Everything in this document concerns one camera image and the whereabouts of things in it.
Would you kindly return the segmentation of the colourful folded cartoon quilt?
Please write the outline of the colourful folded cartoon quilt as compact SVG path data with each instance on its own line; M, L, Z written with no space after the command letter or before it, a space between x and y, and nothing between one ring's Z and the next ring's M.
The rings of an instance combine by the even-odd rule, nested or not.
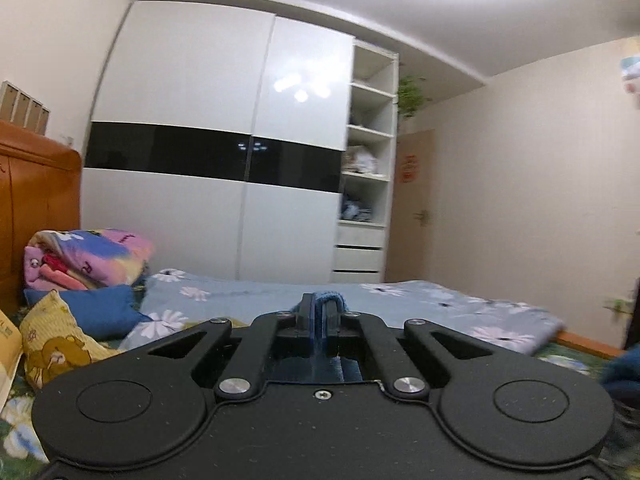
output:
M149 240L129 231L39 231L24 249L26 286L66 292L132 285L153 252Z

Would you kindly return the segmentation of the white black sliding wardrobe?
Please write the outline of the white black sliding wardrobe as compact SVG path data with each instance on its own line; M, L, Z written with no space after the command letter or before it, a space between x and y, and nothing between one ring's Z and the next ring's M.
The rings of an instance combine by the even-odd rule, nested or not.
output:
M157 270L329 281L354 53L267 12L135 2L93 105L82 223L149 238Z

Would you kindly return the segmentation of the beige boxes on headboard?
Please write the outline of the beige boxes on headboard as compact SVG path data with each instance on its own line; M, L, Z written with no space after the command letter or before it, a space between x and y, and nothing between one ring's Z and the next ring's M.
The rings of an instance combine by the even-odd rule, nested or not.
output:
M0 119L40 136L46 134L50 110L5 80L0 90Z

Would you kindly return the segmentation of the wooden bed headboard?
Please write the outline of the wooden bed headboard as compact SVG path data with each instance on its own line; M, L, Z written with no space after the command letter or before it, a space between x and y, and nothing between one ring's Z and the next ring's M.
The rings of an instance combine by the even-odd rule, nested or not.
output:
M80 225L82 160L78 152L45 136L1 124L1 310L23 302L24 247L42 230Z

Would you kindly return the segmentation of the white open shelf unit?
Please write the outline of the white open shelf unit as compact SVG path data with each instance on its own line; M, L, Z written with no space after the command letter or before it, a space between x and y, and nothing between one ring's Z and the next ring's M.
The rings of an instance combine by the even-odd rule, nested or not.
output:
M392 212L399 56L356 39L334 283L383 281Z

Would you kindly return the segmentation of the red door decoration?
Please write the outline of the red door decoration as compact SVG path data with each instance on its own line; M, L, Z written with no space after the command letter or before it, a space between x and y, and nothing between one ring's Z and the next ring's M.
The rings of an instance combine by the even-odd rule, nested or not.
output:
M411 183L416 180L419 174L420 162L419 157L415 154L407 154L401 157L399 177L403 184Z

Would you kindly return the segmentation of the blue fleece garment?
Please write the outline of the blue fleece garment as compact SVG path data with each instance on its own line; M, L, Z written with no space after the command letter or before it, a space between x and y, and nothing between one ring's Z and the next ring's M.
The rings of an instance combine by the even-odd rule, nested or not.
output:
M305 294L298 313L309 324L310 353L305 359L305 380L312 384L346 384L361 382L358 362L329 354L330 322L346 313L348 307L338 292Z

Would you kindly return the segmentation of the light blue floral duvet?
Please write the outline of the light blue floral duvet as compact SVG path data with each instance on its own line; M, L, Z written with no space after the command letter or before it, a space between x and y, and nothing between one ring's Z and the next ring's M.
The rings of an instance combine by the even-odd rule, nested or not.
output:
M348 310L376 315L392 327L403 326L408 318L424 318L525 354L537 352L564 328L559 318L543 308L468 296L426 281L278 284L223 281L165 269L146 280L140 312L148 319L119 348L137 348L210 318L230 318L237 326L248 325L263 313L293 309L305 294L322 292L337 292Z

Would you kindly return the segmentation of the teal floral bed sheet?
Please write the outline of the teal floral bed sheet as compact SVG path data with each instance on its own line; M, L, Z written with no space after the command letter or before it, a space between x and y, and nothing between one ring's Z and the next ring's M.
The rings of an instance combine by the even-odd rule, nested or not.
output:
M193 325L6 402L6 454L39 479L604 479L639 353L590 382L424 320L358 314L339 356L361 382L312 384L277 313Z

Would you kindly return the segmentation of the cream yellow pillow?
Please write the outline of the cream yellow pillow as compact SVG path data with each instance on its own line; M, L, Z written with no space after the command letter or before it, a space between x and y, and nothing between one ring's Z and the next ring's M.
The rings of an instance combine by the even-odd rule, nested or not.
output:
M6 404L23 354L20 330L0 312L0 410Z

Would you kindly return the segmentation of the brown wooden door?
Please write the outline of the brown wooden door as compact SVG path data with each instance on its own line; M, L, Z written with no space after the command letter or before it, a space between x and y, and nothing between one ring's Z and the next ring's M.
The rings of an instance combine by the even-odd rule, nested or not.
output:
M431 239L431 194L434 183L435 131L423 130L398 138L390 236L386 249L385 281L424 280ZM415 154L420 169L414 182L400 182L401 157Z

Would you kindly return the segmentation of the dark blue pillow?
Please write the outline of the dark blue pillow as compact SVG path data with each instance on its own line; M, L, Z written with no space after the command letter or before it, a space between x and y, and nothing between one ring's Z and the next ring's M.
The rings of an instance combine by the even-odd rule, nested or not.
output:
M20 331L27 341L67 336L109 341L151 322L134 307L134 291L127 285L67 292L26 289L25 297L29 310Z

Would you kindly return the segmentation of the green hanging plant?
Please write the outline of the green hanging plant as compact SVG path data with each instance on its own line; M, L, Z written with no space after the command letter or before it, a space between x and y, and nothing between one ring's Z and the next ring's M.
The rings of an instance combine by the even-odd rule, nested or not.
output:
M398 82L398 115L401 120L413 118L422 108L432 102L424 96L421 87L411 76L402 76Z

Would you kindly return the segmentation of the yellow cartoon pillow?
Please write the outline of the yellow cartoon pillow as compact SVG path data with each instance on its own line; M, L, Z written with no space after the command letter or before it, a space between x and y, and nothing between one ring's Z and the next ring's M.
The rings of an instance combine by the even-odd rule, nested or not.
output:
M67 372L114 354L113 350L104 346L105 341L95 341L92 338L80 340L73 336L54 337L40 342L27 341L22 336L22 341L26 380L35 389L42 388Z

